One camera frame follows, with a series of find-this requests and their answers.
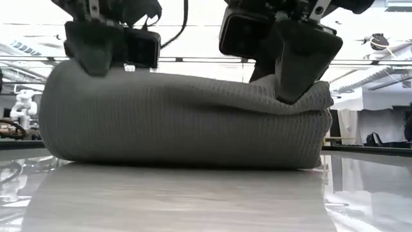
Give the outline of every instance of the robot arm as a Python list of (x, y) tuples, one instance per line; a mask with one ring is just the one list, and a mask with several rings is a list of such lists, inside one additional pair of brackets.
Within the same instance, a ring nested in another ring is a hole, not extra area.
[[(157, 68), (163, 47), (160, 35), (150, 32), (146, 24), (141, 29), (133, 28), (145, 15), (160, 18), (162, 8), (157, 0), (52, 1), (73, 16), (74, 21), (65, 24), (64, 47), (66, 54), (75, 58), (89, 75), (103, 77), (112, 66), (125, 63)], [(228, 7), (221, 26), (220, 52), (256, 60), (251, 81), (274, 74), (276, 97), (287, 104), (296, 102), (322, 77), (342, 47), (342, 39), (335, 30), (321, 25), (321, 18), (338, 7), (361, 14), (374, 2), (224, 1)], [(188, 0), (184, 0), (184, 7), (182, 31), (187, 21)]]

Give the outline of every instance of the white humanoid robot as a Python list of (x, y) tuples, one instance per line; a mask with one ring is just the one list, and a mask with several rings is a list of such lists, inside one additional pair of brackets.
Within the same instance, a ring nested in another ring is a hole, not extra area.
[(32, 101), (35, 94), (33, 90), (21, 90), (16, 96), (16, 102), (10, 112), (12, 121), (20, 120), (20, 126), (25, 130), (30, 129), (31, 116), (37, 113), (37, 103)]

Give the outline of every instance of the waffle-textured fabric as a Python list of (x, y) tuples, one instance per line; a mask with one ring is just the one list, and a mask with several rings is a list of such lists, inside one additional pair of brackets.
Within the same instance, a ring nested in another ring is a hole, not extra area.
[(293, 105), (273, 86), (273, 75), (252, 84), (121, 68), (90, 77), (66, 61), (47, 80), (41, 134), (74, 161), (316, 167), (332, 121), (328, 83)]

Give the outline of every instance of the gray towel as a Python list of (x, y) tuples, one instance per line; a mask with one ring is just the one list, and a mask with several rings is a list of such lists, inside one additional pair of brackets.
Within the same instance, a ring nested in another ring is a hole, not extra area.
[(314, 168), (332, 121), (328, 83), (293, 105), (273, 84), (121, 68), (90, 77), (66, 61), (43, 92), (42, 138), (53, 155), (84, 162)]

